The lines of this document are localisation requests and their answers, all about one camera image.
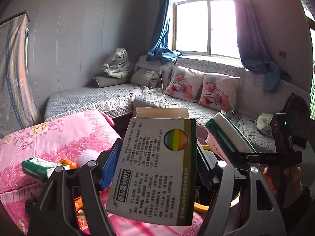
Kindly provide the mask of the baby print pillow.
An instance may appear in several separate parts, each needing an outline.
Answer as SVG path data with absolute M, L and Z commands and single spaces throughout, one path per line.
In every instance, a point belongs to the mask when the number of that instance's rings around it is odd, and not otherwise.
M 164 93 L 174 98 L 193 102 L 202 87 L 204 75 L 200 71 L 177 66 Z
M 218 111 L 233 111 L 240 77 L 218 73 L 205 74 L 199 104 Z

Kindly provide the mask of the left baby print pillow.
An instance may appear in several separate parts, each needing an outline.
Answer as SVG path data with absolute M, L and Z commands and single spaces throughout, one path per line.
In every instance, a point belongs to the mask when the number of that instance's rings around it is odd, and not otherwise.
M 177 66 L 164 93 L 174 98 L 193 102 L 202 87 L 204 75 L 200 71 Z

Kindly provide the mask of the blue curtain left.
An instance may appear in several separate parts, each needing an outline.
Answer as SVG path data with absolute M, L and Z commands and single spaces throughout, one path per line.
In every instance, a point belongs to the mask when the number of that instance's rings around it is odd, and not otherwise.
M 182 56 L 180 52 L 168 48 L 171 0 L 159 0 L 155 22 L 146 61 L 166 63 Z

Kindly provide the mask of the pink floral tablecloth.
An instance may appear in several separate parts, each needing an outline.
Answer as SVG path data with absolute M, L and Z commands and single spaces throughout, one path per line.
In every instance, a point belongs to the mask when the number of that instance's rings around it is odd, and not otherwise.
M 21 163 L 29 158 L 41 158 L 58 163 L 60 159 L 75 162 L 86 149 L 98 153 L 108 151 L 119 135 L 113 121 L 100 111 L 79 112 L 22 129 L 1 141 L 1 203 L 23 231 L 28 233 L 30 217 L 26 201 L 36 201 L 45 183 L 26 175 Z M 140 222 L 105 211 L 115 235 L 197 235 L 203 219 L 193 211 L 189 226 L 170 226 Z

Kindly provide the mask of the black backpack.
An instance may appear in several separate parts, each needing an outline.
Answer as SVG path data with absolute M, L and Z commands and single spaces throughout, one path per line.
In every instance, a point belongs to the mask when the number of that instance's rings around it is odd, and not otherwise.
M 287 116 L 293 143 L 305 149 L 310 126 L 310 109 L 306 101 L 292 92 L 281 112 Z

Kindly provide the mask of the window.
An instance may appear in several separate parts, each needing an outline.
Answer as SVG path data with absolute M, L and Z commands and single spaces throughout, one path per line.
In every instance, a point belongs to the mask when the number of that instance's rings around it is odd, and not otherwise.
M 233 0 L 172 0 L 170 33 L 181 53 L 240 58 Z

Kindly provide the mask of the orange snack bag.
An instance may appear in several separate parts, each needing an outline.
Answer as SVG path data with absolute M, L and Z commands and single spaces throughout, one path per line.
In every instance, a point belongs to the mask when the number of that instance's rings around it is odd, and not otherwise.
M 99 192 L 100 198 L 101 198 L 101 201 L 102 201 L 104 207 L 106 207 L 106 204 L 107 204 L 107 199 L 109 197 L 109 191 L 110 191 L 110 187 L 106 188 L 104 191 Z M 76 217 L 77 217 L 77 221 L 78 221 L 80 230 L 82 232 L 90 235 L 91 233 L 90 233 L 88 222 L 87 222 L 87 219 L 85 216 L 82 197 L 77 197 L 75 199 L 74 204 L 75 204 Z

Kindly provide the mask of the light green cloth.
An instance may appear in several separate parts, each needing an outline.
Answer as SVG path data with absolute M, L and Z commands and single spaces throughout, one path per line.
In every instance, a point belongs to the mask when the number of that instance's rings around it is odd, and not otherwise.
M 270 113 L 262 113 L 258 116 L 255 121 L 256 128 L 264 135 L 272 137 L 272 129 L 270 122 L 273 118 L 273 114 Z

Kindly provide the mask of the white power adapter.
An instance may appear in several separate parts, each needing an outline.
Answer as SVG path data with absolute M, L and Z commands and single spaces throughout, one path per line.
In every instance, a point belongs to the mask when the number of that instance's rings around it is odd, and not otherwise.
M 221 110 L 220 112 L 221 112 L 221 114 L 223 116 L 225 116 L 229 120 L 233 120 L 233 118 L 235 117 L 235 112 L 234 111 Z

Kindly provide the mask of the grey quilted corner sofa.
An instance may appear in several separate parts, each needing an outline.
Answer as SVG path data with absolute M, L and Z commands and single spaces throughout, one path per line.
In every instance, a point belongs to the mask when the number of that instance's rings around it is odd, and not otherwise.
M 178 58 L 176 64 L 168 66 L 174 72 L 176 66 L 195 69 L 203 73 L 219 73 L 239 78 L 236 93 L 236 115 L 232 121 L 237 125 L 257 152 L 275 151 L 274 140 L 259 132 L 254 120 L 262 113 L 277 113 L 294 93 L 310 103 L 310 95 L 292 83 L 281 80 L 276 92 L 263 91 L 263 75 L 255 75 L 243 67 L 226 65 L 195 58 Z M 44 120 L 46 122 L 81 111 L 98 109 L 110 118 L 135 113 L 138 107 L 188 109 L 191 118 L 197 121 L 197 136 L 201 143 L 207 138 L 206 122 L 217 111 L 203 107 L 197 101 L 186 101 L 163 95 L 160 88 L 149 89 L 131 83 L 103 88 L 82 87 L 51 95 L 48 99 Z

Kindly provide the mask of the grey cushion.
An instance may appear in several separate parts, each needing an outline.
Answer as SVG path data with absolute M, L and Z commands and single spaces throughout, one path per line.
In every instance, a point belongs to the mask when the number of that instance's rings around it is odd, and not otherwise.
M 138 68 L 136 72 L 131 76 L 130 83 L 153 89 L 156 87 L 160 79 L 160 72 Z

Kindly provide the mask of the right baby print pillow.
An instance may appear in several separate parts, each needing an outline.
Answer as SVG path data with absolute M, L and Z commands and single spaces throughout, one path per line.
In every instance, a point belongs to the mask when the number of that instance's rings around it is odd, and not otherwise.
M 199 104 L 218 111 L 233 111 L 240 77 L 218 73 L 205 74 Z

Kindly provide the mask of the grey bolster pillow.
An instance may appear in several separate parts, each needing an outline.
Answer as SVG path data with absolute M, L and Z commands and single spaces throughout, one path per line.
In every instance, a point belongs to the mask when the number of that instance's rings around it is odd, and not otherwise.
M 92 79 L 92 86 L 103 88 L 129 83 L 129 78 L 115 78 L 110 76 L 97 76 Z

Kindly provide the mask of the striped grey sheet cover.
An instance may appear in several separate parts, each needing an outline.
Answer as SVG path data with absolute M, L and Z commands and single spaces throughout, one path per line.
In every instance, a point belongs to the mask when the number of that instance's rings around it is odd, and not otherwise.
M 42 121 L 28 79 L 28 14 L 1 23 L 1 138 Z

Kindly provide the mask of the white green medicine box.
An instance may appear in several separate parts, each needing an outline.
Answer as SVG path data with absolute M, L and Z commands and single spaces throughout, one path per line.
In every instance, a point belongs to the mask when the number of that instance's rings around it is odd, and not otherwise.
M 196 142 L 196 120 L 188 109 L 139 107 L 123 140 L 106 210 L 145 223 L 191 225 Z

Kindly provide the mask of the yellow rimmed trash bin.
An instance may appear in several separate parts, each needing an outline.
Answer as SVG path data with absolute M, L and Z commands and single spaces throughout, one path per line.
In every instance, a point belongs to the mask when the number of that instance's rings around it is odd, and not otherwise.
M 220 186 L 214 166 L 218 157 L 207 145 L 197 145 L 197 168 L 194 211 L 205 214 L 212 205 Z

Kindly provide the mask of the green white milk carton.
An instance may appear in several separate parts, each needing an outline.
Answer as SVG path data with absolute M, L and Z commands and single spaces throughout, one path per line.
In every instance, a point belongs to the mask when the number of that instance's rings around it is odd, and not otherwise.
M 50 162 L 36 157 L 29 158 L 21 163 L 22 171 L 41 183 L 45 183 L 55 171 L 55 168 L 59 166 L 65 170 L 70 169 L 70 165 Z

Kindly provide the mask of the green white book box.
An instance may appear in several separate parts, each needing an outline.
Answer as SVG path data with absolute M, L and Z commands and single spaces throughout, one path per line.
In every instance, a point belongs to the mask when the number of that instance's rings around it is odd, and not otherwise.
M 206 130 L 206 144 L 214 154 L 237 169 L 249 169 L 248 163 L 239 159 L 239 154 L 256 151 L 231 120 L 217 113 L 206 122 Z

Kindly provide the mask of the purple curtain right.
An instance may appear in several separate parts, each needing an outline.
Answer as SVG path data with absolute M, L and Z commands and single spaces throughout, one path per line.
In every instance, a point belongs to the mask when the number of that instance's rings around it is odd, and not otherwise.
M 253 0 L 233 1 L 242 65 L 252 74 L 264 76 L 263 91 L 274 92 L 282 79 L 290 82 L 292 78 L 273 60 Z

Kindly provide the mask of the orange peel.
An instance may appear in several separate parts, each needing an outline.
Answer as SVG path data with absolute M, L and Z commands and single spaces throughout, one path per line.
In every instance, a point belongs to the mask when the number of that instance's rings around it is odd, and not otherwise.
M 60 159 L 58 161 L 58 163 L 62 164 L 62 165 L 65 165 L 67 167 L 67 169 L 77 169 L 78 168 L 77 163 L 75 163 L 75 162 L 73 162 L 73 161 L 71 161 L 69 159 L 66 159 L 66 158 Z

